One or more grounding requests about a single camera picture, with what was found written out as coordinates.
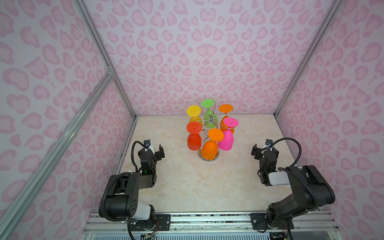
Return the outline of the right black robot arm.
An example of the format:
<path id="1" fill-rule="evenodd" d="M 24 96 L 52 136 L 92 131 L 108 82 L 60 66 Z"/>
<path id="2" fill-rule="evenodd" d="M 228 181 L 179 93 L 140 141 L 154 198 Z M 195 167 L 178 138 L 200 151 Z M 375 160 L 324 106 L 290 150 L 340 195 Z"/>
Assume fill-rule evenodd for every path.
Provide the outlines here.
<path id="1" fill-rule="evenodd" d="M 334 190 L 313 166 L 277 168 L 279 151 L 274 148 L 258 148 L 254 145 L 251 155 L 259 161 L 258 177 L 261 184 L 290 186 L 292 193 L 283 200 L 271 203 L 264 217 L 251 214 L 253 228 L 261 233 L 271 229 L 293 229 L 295 217 L 331 205 L 336 200 Z"/>

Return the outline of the orange wine glass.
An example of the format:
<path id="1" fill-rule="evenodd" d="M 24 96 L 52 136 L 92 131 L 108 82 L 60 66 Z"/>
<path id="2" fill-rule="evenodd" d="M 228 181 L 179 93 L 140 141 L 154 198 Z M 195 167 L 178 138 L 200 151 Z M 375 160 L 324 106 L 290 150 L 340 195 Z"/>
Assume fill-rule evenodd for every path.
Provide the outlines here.
<path id="1" fill-rule="evenodd" d="M 220 129 L 210 129 L 208 131 L 208 141 L 204 143 L 201 155 L 207 161 L 211 161 L 216 157 L 218 152 L 218 142 L 222 141 L 224 134 Z"/>
<path id="2" fill-rule="evenodd" d="M 224 114 L 222 116 L 221 122 L 220 122 L 220 130 L 223 133 L 229 129 L 229 127 L 224 123 L 224 120 L 226 118 L 230 117 L 233 110 L 234 110 L 234 107 L 232 105 L 229 105 L 229 104 L 223 104 L 223 105 L 219 106 L 219 111 Z"/>

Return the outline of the pink wine glass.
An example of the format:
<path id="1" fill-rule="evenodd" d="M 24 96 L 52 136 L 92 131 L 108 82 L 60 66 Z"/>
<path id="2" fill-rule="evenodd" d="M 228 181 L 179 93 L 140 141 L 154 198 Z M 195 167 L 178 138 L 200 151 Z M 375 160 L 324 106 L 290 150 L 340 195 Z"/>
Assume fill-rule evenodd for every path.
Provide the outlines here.
<path id="1" fill-rule="evenodd" d="M 235 118 L 225 117 L 221 121 L 221 131 L 224 134 L 223 140 L 218 143 L 219 149 L 222 151 L 229 151 L 234 144 L 235 127 L 239 125 L 239 121 Z"/>

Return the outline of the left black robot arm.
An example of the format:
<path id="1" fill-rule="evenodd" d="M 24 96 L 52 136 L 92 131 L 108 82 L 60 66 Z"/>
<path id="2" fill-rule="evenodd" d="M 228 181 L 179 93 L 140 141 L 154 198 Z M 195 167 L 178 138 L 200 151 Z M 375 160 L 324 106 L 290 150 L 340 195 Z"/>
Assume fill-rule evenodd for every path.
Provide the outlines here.
<path id="1" fill-rule="evenodd" d="M 139 190 L 155 186 L 157 163 L 165 157 L 164 149 L 153 152 L 139 151 L 141 169 L 110 176 L 100 205 L 99 216 L 110 222 L 130 222 L 151 230 L 157 225 L 156 211 L 152 205 L 139 202 Z"/>

